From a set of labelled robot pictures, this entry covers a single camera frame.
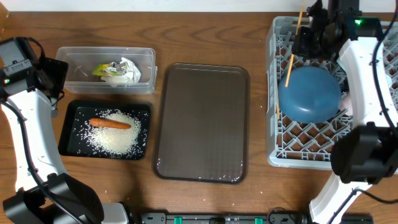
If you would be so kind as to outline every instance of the white wall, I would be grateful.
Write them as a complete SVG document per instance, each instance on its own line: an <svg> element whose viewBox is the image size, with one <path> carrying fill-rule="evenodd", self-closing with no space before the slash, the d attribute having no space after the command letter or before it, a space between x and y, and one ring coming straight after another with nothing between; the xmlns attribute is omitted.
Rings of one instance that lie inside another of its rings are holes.
<svg viewBox="0 0 398 224"><path fill-rule="evenodd" d="M303 0L0 0L9 11L299 12ZM306 0L311 6L315 0ZM360 0L364 12L393 12L394 0Z"/></svg>

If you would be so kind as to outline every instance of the green clip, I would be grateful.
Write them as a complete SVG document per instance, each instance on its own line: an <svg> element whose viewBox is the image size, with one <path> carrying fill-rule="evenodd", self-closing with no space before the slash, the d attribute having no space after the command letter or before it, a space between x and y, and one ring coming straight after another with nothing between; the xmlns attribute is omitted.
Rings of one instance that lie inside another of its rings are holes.
<svg viewBox="0 0 398 224"><path fill-rule="evenodd" d="M182 217L174 217L174 224L182 224Z"/></svg>
<svg viewBox="0 0 398 224"><path fill-rule="evenodd" d="M262 224L262 223L263 223L262 218L255 218L254 219L254 224Z"/></svg>

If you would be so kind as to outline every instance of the plastic bin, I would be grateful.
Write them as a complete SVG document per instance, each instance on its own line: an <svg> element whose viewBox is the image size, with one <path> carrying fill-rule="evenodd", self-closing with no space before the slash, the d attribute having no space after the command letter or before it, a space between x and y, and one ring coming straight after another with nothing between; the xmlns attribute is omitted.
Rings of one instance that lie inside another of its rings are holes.
<svg viewBox="0 0 398 224"><path fill-rule="evenodd" d="M331 169L330 152L335 142L351 131L352 117L341 111L329 121L321 124L303 124L292 121L280 111L277 119L278 81L287 73L295 38L298 17L276 17L266 39L266 72L268 85L267 105L267 160L277 167L294 167L308 169ZM302 19L307 26L308 18ZM386 74L394 83L398 83L398 24L395 24L384 40L384 65ZM340 85L346 80L346 74L335 63L329 60L305 60L295 55L294 68L317 66L328 70ZM398 105L398 88L390 88L392 100Z"/></svg>
<svg viewBox="0 0 398 224"><path fill-rule="evenodd" d="M115 87L92 75L99 64L121 61L121 57L133 61L141 72L135 84L120 84ZM61 47L57 60L69 64L64 87L78 94L152 94L155 92L157 67L155 51L139 47Z"/></svg>

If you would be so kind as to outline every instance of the white basket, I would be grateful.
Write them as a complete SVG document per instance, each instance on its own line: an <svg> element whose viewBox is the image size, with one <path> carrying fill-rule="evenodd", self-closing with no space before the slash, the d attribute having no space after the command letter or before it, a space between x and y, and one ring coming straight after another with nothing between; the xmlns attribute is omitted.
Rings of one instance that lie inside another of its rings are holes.
<svg viewBox="0 0 398 224"><path fill-rule="evenodd" d="M268 83L267 105L267 160L277 167L309 169L331 169L330 152L334 143L351 131L352 119L341 111L322 124L302 124L288 119L280 112L277 119L278 80L287 72L298 17L276 17L266 39L266 68ZM307 26L308 18L302 19ZM384 41L384 65L386 73L394 82L398 81L398 27L394 25ZM317 66L331 72L340 85L344 84L346 74L331 61L303 60L295 55L293 67ZM397 107L398 88L390 89Z"/></svg>

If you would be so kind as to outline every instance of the chopstick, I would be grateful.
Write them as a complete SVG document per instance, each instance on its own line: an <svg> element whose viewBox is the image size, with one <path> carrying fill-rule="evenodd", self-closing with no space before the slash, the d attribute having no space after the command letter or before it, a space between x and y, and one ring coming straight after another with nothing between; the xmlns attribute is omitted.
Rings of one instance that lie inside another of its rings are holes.
<svg viewBox="0 0 398 224"><path fill-rule="evenodd" d="M301 19L303 17L304 5L305 5L305 2L303 2L303 6L301 7L300 15L298 17L297 28L296 28L296 36L299 34L299 27L300 27L300 24L301 24ZM293 61L294 61L294 54L292 53L292 56L290 56L289 70L287 71L287 78L286 78L285 87L289 86L290 73L292 72Z"/></svg>

